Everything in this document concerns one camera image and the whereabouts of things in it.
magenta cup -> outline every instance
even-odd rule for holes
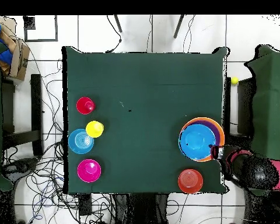
[[[78,166],[79,178],[87,183],[95,182],[100,177],[100,173],[100,165],[92,159],[83,160]]]

yellow ball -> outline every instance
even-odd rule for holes
[[[239,79],[238,78],[236,78],[236,77],[233,77],[233,78],[231,78],[231,83],[232,84],[237,84],[239,82]]]
[[[102,123],[97,121],[91,121],[86,126],[86,133],[92,138],[98,138],[104,131]]]

yellow tennis ball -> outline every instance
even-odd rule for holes
[[[235,84],[237,84],[238,82],[239,82],[239,79],[238,79],[238,78],[236,78],[236,77],[232,77],[232,78],[231,78],[231,83],[232,83],[232,84],[235,85]]]

floor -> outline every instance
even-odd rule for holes
[[[16,35],[24,38],[22,16],[10,16],[17,22]],[[111,23],[117,30],[113,16],[109,16]],[[250,71],[244,66],[244,62],[252,60],[254,49],[259,44],[270,44],[280,50],[280,16],[261,15],[197,15],[191,26],[191,36],[184,42],[188,31],[188,23],[193,15],[185,16],[176,39],[173,34],[179,20],[179,15],[153,15],[153,48],[149,15],[119,15],[123,32],[122,42],[115,52],[148,51],[154,53],[185,52],[211,53],[217,47],[227,46],[231,52],[227,59],[227,75],[236,76],[240,80],[251,77]],[[28,39],[54,39],[55,23],[54,16],[36,16],[36,29],[27,31]],[[58,71],[62,64],[61,47],[73,46],[83,52],[105,52],[114,48],[118,43],[118,36],[110,26],[106,16],[57,16],[58,41],[27,42],[31,49],[26,77],[24,81],[15,80],[15,131],[31,130],[30,101],[30,75],[40,73],[45,76]],[[63,127],[62,117],[62,71],[47,76],[44,82],[49,84],[49,90],[60,101],[60,109],[57,112],[57,123]],[[232,133],[237,130],[237,86],[232,86],[231,91],[232,110],[230,129]],[[43,88],[43,100],[50,103],[48,94]],[[58,102],[53,99],[54,109],[57,110]],[[52,126],[52,116],[49,108],[43,105],[43,138],[45,148],[53,144],[55,140],[61,140],[61,133],[49,134]],[[30,143],[18,146],[19,151],[13,158],[20,159],[32,157]],[[8,155],[15,151],[10,148]],[[48,152],[45,158],[52,157]],[[27,179],[28,185],[33,189],[31,178]],[[181,193],[170,194],[167,206],[167,219],[169,224],[230,224],[242,223],[244,216],[243,191],[228,181],[225,182],[230,191],[220,194],[190,194],[187,197]],[[33,216],[32,202],[36,193],[31,190],[25,179],[17,186],[15,195],[15,209],[17,219],[26,222]],[[40,211],[42,219],[34,220],[32,224],[47,224],[55,209],[43,207]],[[60,210],[55,220],[50,224],[77,224],[67,209]]]

dark green tablecloth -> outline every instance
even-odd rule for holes
[[[92,120],[104,124],[89,153],[77,155],[69,149],[69,193],[181,192],[177,179],[184,169],[202,174],[202,192],[226,192],[219,164],[186,158],[178,135],[194,117],[221,123],[222,60],[227,49],[214,54],[88,54],[71,47],[66,51],[68,135]],[[96,103],[91,114],[77,111],[82,96]],[[94,183],[77,175],[83,159],[101,165],[101,177]]]

